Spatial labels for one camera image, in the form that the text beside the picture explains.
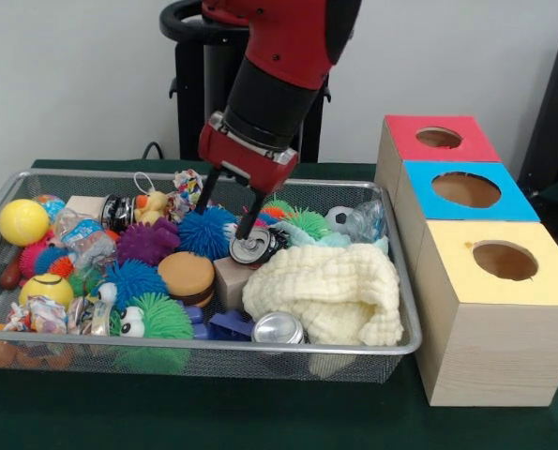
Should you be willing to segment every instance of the yellow ball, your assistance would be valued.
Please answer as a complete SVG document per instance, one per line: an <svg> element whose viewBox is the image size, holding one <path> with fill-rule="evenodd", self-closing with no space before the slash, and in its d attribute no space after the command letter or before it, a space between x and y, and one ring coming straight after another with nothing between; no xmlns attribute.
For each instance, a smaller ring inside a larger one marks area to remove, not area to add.
<svg viewBox="0 0 558 450"><path fill-rule="evenodd" d="M74 291L70 283L54 274L35 275L26 281L20 291L20 304L26 305L28 297L32 295L44 295L66 309L74 299Z"/></svg>
<svg viewBox="0 0 558 450"><path fill-rule="evenodd" d="M10 244L26 247L41 239L50 226L45 208L32 200L15 200L0 214L0 233Z"/></svg>

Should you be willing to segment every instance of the green spiky ball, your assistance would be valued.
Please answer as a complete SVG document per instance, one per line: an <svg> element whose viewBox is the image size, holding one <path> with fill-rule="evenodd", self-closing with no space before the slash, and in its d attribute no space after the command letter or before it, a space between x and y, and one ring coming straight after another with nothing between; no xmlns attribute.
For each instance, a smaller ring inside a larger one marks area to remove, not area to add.
<svg viewBox="0 0 558 450"><path fill-rule="evenodd" d="M293 207L290 204L288 204L284 200L277 200L276 198L274 200L271 200L270 202L265 203L264 208L278 208L283 213L285 213L286 216L289 216L289 215L295 213L295 210L293 209Z"/></svg>
<svg viewBox="0 0 558 450"><path fill-rule="evenodd" d="M317 241L331 233L326 219L320 214L310 211L308 208L305 210L295 208L294 214L286 217L284 220L303 230Z"/></svg>
<svg viewBox="0 0 558 450"><path fill-rule="evenodd" d="M68 277L75 297L88 295L101 281L101 274L94 269L77 271Z"/></svg>
<svg viewBox="0 0 558 450"><path fill-rule="evenodd" d="M162 293L145 293L133 297L129 304L143 311L144 338L193 339L193 326L185 310ZM110 318L110 335L120 336L120 314L114 310ZM175 375L189 362L187 349L156 347L122 347L115 365L136 373Z"/></svg>

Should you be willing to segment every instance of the purple spiky ball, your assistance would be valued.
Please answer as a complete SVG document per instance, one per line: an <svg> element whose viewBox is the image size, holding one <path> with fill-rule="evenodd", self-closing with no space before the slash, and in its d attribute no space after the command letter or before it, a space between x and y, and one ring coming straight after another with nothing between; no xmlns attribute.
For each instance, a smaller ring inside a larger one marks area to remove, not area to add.
<svg viewBox="0 0 558 450"><path fill-rule="evenodd" d="M180 246L176 225L161 217L154 225L134 223L120 233L117 242L118 262L137 260L152 267Z"/></svg>

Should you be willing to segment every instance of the brown handle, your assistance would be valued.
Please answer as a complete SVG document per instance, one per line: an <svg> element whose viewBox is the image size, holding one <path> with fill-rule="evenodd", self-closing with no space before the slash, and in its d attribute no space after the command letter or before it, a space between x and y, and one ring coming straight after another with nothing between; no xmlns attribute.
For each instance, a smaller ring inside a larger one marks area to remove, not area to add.
<svg viewBox="0 0 558 450"><path fill-rule="evenodd" d="M1 274L0 286L3 289L11 291L13 289L16 289L16 287L18 286L18 283L20 283L20 278L22 276L22 274L20 272L20 255L21 255L21 253L22 253L22 250L19 248L18 252L16 253L16 256L14 256L12 261L8 264L8 267L6 267L6 270L4 270L4 273Z"/></svg>

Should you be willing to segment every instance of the white wall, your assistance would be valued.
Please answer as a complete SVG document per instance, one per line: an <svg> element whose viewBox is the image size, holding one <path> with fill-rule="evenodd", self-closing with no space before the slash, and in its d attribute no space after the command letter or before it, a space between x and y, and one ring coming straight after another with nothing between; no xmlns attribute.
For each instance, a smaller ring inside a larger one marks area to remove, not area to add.
<svg viewBox="0 0 558 450"><path fill-rule="evenodd" d="M385 114L470 114L516 174L557 48L558 0L363 0L323 159L375 161Z"/></svg>
<svg viewBox="0 0 558 450"><path fill-rule="evenodd" d="M0 0L0 183L35 158L177 155L169 3ZM557 47L558 0L364 0L321 159L374 162L387 113L459 113L516 172Z"/></svg>

